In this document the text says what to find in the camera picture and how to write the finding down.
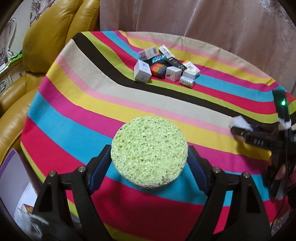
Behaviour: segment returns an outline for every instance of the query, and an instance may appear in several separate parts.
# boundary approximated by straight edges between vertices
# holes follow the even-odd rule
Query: green sponge
[[[116,133],[111,158],[116,170],[143,188],[163,186],[184,168],[188,145],[181,130],[160,117],[133,119]]]

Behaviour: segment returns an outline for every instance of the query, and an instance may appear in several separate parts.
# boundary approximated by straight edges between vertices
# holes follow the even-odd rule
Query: blue gripper pad
[[[95,160],[95,164],[98,162],[96,166],[93,166],[94,170],[88,170],[92,171],[90,176],[88,177],[88,183],[89,183],[89,193],[93,194],[94,191],[98,190],[102,184],[102,181],[109,169],[109,166],[112,162],[111,160],[111,146],[106,145],[97,160]]]
[[[187,163],[198,188],[209,195],[213,186],[213,167],[211,164],[207,159],[202,158],[193,146],[188,147]]]

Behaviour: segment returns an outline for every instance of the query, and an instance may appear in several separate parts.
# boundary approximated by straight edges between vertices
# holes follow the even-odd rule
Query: round table
[[[200,70],[192,89],[152,77],[135,82],[138,52],[165,45],[180,61]],[[250,124],[277,122],[274,79],[238,56],[198,40],[148,32],[83,32],[61,51],[32,102],[21,146],[38,177],[51,170],[72,172],[111,144],[117,130],[140,116],[160,116],[183,132],[189,145],[225,172],[251,173],[270,222],[281,201],[271,200],[263,186],[270,153],[236,141],[228,128],[242,115]],[[293,124],[296,101],[287,99]],[[215,232],[223,230],[231,202],[227,192]],[[77,215],[67,192],[71,212]],[[98,191],[96,209],[117,240],[184,240],[196,222],[206,196],[188,165],[170,184],[142,189],[121,177],[111,164]],[[285,202],[282,212],[289,205]]]

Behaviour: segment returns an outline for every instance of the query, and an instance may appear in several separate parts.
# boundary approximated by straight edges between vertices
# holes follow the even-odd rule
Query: drawer
[[[17,81],[19,77],[25,74],[26,72],[24,70],[22,62],[20,62],[7,72],[8,81],[12,85],[13,82]]]
[[[7,90],[9,86],[10,86],[10,83],[9,83],[9,81],[8,81],[7,74],[4,74],[4,75],[0,78],[0,93],[2,93],[2,92],[4,92],[5,90]]]

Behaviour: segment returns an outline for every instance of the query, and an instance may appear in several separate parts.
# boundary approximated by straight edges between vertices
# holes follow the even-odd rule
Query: pile of boxes
[[[153,75],[173,82],[179,81],[180,84],[192,88],[200,70],[188,60],[183,63],[176,60],[164,45],[159,47],[159,52],[161,54],[155,46],[138,52],[139,60],[134,67],[135,79],[147,83]]]

